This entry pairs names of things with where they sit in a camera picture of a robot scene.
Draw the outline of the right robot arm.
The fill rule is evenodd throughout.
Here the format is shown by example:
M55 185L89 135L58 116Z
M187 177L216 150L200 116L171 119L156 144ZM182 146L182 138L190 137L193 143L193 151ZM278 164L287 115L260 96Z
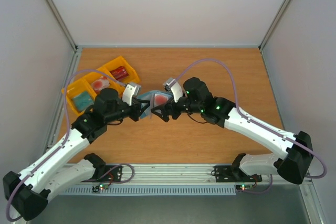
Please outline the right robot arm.
M164 87L172 93L172 98L151 109L164 122L176 120L182 113L198 113L207 123L240 133L271 151L264 155L238 155L232 163L235 179L278 174L292 184L302 184L313 159L308 133L295 134L267 124L234 102L213 96L205 82L196 77L186 80L182 86L170 78Z

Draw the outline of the teal card holder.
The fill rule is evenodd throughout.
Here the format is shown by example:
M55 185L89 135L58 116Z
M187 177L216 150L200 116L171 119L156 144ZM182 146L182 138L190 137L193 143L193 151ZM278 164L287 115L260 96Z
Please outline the teal card holder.
M139 100L145 101L145 103L142 103L141 105L142 108L146 108L144 112L140 115L140 119L144 119L145 117L151 118L151 109L156 106L165 104L171 97L171 93L159 90L148 91L137 96Z

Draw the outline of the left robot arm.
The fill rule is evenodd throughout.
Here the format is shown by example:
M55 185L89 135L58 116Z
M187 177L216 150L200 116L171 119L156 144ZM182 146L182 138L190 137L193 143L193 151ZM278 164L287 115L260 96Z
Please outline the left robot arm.
M120 98L115 89L103 89L57 144L19 173L8 172L3 177L7 220L32 220L72 185L106 177L106 163L94 153L71 168L61 168L105 133L109 125L118 125L126 118L138 121L150 101L138 99L135 94L135 88L126 88Z

